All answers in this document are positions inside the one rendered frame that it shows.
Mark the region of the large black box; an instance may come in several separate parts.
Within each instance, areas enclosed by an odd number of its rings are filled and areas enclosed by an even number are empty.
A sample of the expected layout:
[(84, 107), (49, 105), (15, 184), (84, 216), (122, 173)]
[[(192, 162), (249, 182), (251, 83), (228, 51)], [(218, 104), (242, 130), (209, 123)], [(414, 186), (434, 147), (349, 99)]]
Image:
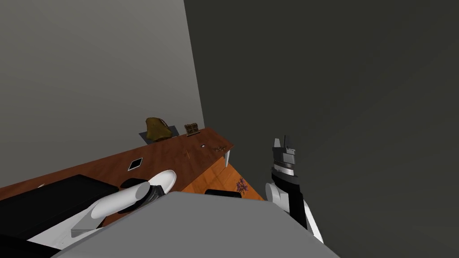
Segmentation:
[(28, 240), (116, 193), (118, 187), (78, 174), (0, 201), (0, 235)]

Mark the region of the white plate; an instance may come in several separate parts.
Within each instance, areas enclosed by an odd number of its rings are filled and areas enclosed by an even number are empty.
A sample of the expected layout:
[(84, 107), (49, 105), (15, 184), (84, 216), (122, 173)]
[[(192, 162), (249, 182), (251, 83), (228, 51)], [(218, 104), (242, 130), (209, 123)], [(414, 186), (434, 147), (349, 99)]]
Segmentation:
[(172, 189), (177, 179), (177, 174), (173, 170), (165, 170), (156, 174), (148, 182), (150, 185), (159, 185), (165, 194)]

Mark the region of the olive lumpy bag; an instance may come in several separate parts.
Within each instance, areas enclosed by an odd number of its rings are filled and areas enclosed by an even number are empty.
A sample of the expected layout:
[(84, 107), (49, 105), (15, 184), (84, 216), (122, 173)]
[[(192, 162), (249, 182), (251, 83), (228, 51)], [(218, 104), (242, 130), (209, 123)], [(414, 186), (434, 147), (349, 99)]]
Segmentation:
[(146, 138), (153, 142), (164, 141), (173, 137), (173, 132), (161, 118), (149, 117), (146, 119)]

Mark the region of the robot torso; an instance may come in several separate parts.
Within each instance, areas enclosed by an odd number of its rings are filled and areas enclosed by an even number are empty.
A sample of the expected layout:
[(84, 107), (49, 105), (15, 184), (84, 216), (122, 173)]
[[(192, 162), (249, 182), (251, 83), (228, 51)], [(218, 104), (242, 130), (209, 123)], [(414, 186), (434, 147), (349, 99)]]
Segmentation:
[(339, 258), (272, 202), (171, 192), (52, 258)]

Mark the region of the brown wooden table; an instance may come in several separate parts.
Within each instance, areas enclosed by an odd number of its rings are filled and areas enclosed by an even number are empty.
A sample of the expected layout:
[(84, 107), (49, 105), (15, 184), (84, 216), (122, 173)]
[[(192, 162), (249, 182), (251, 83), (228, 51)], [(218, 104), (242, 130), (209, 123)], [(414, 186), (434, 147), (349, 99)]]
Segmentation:
[[(226, 151), (213, 150), (219, 146), (226, 146)], [(180, 135), (2, 187), (0, 200), (77, 174), (120, 186), (132, 177), (149, 180), (161, 171), (173, 170), (177, 179), (171, 190), (182, 191), (232, 148), (225, 137), (212, 128), (204, 128), (193, 136)], [(128, 171), (130, 163), (139, 158), (143, 158), (141, 166)]]

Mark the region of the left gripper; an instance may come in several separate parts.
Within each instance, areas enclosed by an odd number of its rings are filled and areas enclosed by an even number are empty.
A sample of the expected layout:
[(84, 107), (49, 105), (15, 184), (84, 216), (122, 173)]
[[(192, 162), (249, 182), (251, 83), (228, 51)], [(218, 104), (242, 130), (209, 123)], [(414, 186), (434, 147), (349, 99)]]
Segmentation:
[(165, 195), (161, 185), (150, 185), (147, 195), (143, 198), (143, 206), (147, 205)]

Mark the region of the grey flat mat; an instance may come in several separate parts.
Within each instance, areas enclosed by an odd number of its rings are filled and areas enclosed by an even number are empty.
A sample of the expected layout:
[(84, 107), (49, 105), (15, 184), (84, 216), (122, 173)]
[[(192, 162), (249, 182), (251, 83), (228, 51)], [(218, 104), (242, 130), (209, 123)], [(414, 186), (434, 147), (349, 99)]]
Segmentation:
[(139, 136), (142, 138), (142, 140), (143, 140), (147, 145), (150, 145), (150, 144), (153, 144), (153, 143), (155, 143), (155, 142), (161, 142), (161, 141), (164, 141), (164, 140), (168, 140), (168, 139), (170, 139), (170, 138), (173, 138), (173, 137), (176, 137), (176, 136), (179, 135), (178, 130), (176, 129), (176, 127), (175, 127), (174, 125), (169, 126), (169, 130), (172, 132), (172, 136), (171, 136), (171, 137), (169, 137), (169, 138), (159, 138), (159, 139), (157, 139), (157, 140), (155, 140), (155, 141), (152, 141), (152, 140), (150, 140), (150, 139), (147, 138), (147, 132), (146, 132), (146, 131), (145, 131), (145, 132), (139, 133)]

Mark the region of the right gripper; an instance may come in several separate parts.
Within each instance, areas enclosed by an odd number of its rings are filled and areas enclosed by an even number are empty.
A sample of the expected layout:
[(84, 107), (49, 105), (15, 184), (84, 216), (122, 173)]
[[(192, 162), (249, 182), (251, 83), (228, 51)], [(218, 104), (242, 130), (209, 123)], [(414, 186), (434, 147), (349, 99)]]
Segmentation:
[(287, 148), (287, 135), (283, 137), (283, 147), (281, 147), (280, 139), (275, 138), (272, 148), (274, 164), (295, 165), (295, 150)]

